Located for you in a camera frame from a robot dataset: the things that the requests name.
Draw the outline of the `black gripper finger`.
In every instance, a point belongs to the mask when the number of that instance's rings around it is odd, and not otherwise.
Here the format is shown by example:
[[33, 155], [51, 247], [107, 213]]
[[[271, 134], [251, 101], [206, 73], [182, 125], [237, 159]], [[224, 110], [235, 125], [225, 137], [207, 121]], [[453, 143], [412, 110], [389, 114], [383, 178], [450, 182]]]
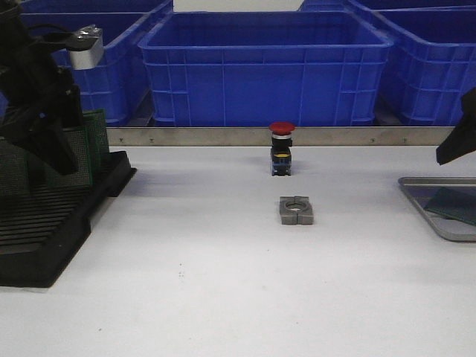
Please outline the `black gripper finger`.
[[475, 151], [475, 88], [461, 97], [461, 108], [462, 118], [436, 149], [436, 160], [439, 165]]

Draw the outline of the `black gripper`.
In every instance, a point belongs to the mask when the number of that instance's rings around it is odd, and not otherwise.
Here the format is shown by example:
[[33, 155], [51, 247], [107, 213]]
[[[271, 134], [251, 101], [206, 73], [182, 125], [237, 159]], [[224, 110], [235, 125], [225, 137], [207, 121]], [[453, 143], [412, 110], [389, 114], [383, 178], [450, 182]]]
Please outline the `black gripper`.
[[7, 100], [1, 136], [60, 175], [79, 170], [66, 129], [84, 125], [80, 89], [52, 54], [67, 50], [72, 31], [46, 24], [33, 35], [18, 3], [1, 4], [1, 93]]

